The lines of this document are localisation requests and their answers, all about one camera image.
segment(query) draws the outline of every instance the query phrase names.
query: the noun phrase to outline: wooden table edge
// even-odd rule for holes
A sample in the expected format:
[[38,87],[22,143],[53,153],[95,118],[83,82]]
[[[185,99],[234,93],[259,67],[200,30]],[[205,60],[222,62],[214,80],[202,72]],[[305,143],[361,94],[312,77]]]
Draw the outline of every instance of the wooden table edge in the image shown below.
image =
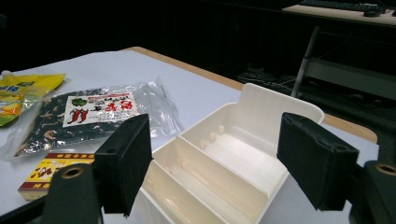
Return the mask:
[[[205,69],[193,66],[188,63],[183,63],[181,61],[167,57],[165,55],[162,55],[160,53],[154,52],[149,49],[144,49],[141,47],[130,47],[128,49],[123,49],[123,50],[133,50],[133,51],[139,52],[139,53],[147,55],[151,58],[157,59],[157,60],[165,62],[165,63],[172,64],[176,67],[182,68],[184,70],[187,70],[187,71],[197,74],[199,76],[209,78],[209,79],[216,81],[222,85],[231,87],[231,88],[239,90],[239,91],[242,90],[242,87],[244,85],[241,82],[232,80],[227,77],[223,77],[221,75],[218,75],[218,74],[215,74],[215,73],[212,73],[209,71],[206,71]],[[329,115],[329,114],[325,114],[323,123],[333,126],[335,128],[338,128],[340,130],[343,130],[347,133],[352,133],[354,135],[357,135],[357,136],[364,138],[368,141],[371,141],[373,143],[377,142],[376,134],[372,130],[370,130],[366,127],[363,127],[359,124],[352,123],[352,122],[344,120],[344,119],[339,119],[339,118]]]

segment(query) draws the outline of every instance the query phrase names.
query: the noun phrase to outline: white table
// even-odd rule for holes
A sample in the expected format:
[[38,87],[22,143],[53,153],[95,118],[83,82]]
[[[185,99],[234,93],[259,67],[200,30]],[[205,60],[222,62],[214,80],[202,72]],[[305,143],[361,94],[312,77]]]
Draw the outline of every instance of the white table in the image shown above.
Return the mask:
[[[179,118],[184,128],[192,126],[220,106],[238,101],[240,95],[240,91],[132,50],[92,53],[71,60],[14,72],[15,75],[58,73],[66,73],[66,77],[60,88],[51,94],[105,86],[133,85],[137,82],[151,82],[157,77],[161,77],[163,85],[168,89],[171,99],[177,106]],[[361,151],[360,165],[363,165],[365,161],[377,159],[378,145],[375,143],[331,126],[322,125]],[[0,146],[7,141],[9,132],[8,129],[0,129]],[[152,149],[157,149],[169,140],[167,138],[153,138]],[[71,148],[84,152],[94,152],[103,142],[104,140],[78,144]],[[0,161],[2,183],[0,216],[26,204],[17,189],[44,156],[44,154],[37,154],[13,162]],[[145,210],[144,204],[139,201],[140,198],[139,193],[132,214],[128,218],[117,214],[105,214],[105,223],[155,223],[155,216],[159,215],[155,211],[151,214],[151,220],[142,220],[143,213],[151,211]],[[294,179],[289,177],[276,195],[263,221],[270,224],[342,224],[348,223],[349,208],[349,204],[347,204],[345,212],[322,213],[315,211]]]

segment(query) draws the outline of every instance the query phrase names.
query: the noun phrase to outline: white plastic container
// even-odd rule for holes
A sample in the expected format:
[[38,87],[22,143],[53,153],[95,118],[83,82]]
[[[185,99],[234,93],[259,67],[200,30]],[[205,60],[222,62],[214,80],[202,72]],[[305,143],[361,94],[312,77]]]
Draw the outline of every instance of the white plastic container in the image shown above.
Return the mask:
[[276,158],[283,112],[324,119],[315,105],[245,84],[237,103],[154,151],[140,190],[161,223],[259,223],[289,174]]

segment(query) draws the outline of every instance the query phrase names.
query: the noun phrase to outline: keyboard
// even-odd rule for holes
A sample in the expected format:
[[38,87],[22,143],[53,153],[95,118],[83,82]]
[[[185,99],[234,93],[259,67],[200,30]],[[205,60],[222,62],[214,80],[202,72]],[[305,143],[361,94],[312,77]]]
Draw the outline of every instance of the keyboard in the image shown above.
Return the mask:
[[325,8],[343,9],[343,10],[361,11],[361,12],[363,12],[368,8],[385,11],[384,7],[380,7],[373,4],[331,2],[331,1],[322,1],[322,0],[303,0],[302,2],[299,3],[299,5],[306,7],[325,7]]

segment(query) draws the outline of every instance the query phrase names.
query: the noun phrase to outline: plastic bag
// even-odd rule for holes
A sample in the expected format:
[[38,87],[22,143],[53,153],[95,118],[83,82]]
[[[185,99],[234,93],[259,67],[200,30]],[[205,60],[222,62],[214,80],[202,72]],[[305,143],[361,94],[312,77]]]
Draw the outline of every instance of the plastic bag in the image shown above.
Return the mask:
[[124,120],[148,114],[151,137],[182,131],[160,78],[45,97],[24,113],[0,148],[2,160],[109,137]]
[[14,76],[2,73],[0,80],[0,127],[17,118],[37,100],[54,90],[65,74]]

